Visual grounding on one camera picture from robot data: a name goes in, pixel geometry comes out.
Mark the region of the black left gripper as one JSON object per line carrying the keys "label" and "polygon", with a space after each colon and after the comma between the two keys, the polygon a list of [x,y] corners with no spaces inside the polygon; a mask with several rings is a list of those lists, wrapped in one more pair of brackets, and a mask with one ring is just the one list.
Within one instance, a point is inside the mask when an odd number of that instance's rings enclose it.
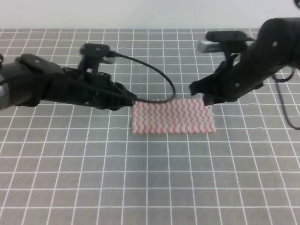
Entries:
{"label": "black left gripper", "polygon": [[[112,76],[98,72],[96,75],[82,73],[78,69],[64,67],[63,73],[50,80],[42,99],[57,103],[94,107],[100,110],[116,111],[122,107],[132,107],[137,95],[119,82],[112,82]],[[103,90],[121,93],[125,97],[106,94]]]}

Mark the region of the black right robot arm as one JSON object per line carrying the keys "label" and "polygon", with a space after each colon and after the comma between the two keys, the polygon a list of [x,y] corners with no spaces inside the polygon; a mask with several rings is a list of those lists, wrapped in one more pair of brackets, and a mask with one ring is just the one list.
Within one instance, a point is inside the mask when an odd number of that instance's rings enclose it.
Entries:
{"label": "black right robot arm", "polygon": [[203,95],[205,105],[235,102],[259,89],[263,82],[284,67],[300,68],[299,18],[273,18],[250,37],[239,30],[209,31],[198,44],[202,53],[225,54],[215,72],[189,85],[192,96]]}

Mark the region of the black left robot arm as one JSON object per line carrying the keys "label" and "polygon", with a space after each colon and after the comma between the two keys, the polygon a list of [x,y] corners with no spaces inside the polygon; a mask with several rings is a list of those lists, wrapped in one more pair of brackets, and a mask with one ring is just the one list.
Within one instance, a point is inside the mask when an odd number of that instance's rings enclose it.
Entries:
{"label": "black left robot arm", "polygon": [[61,67],[33,54],[0,66],[0,108],[35,107],[42,100],[116,111],[133,106],[137,96],[97,72],[84,58],[78,68]]}

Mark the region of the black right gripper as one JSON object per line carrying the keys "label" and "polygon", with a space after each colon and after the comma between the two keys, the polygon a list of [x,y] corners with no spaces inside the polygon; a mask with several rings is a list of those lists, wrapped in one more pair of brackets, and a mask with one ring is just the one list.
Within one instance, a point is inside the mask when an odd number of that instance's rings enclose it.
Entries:
{"label": "black right gripper", "polygon": [[203,94],[203,103],[205,106],[209,106],[224,102],[235,102],[247,93],[261,88],[262,83],[247,87],[247,83],[238,80],[240,76],[233,77],[230,75],[233,71],[234,60],[238,56],[238,54],[231,55],[229,60],[220,63],[213,74],[192,82],[189,85],[191,95]]}

